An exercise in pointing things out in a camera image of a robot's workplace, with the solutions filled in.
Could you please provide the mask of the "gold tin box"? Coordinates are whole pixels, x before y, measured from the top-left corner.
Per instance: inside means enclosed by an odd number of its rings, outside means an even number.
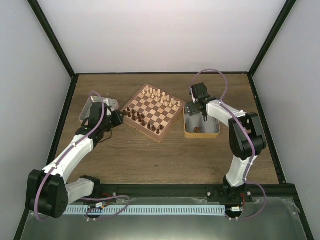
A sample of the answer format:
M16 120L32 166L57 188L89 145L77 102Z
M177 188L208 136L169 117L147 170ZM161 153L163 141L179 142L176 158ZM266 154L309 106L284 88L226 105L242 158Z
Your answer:
M184 137L187 139L216 139L220 132L220 123L214 117L204 121L202 113L189 115L189 106L184 107Z

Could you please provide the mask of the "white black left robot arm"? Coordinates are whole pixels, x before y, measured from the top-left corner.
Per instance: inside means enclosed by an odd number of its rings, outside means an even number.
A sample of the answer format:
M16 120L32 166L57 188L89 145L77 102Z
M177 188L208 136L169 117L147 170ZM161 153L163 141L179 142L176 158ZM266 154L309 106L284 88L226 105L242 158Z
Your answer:
M42 170L34 169L28 175L26 208L33 211L36 218L42 214L57 219L69 204L84 197L97 202L102 196L99 179L84 176L72 183L67 181L82 159L102 141L104 134L123 122L123 112L106 103L92 103L66 149Z

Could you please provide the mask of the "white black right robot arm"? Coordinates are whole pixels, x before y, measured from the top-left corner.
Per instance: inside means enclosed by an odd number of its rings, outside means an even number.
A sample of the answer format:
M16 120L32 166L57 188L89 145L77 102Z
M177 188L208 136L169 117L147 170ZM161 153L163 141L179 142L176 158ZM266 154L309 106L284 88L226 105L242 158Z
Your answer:
M259 115L237 110L221 99L211 97L204 83L190 86L189 94L192 102L185 106L189 116L202 114L204 121L212 117L228 127L233 159L223 178L222 195L225 200L232 202L245 191L248 173L258 155L267 147Z

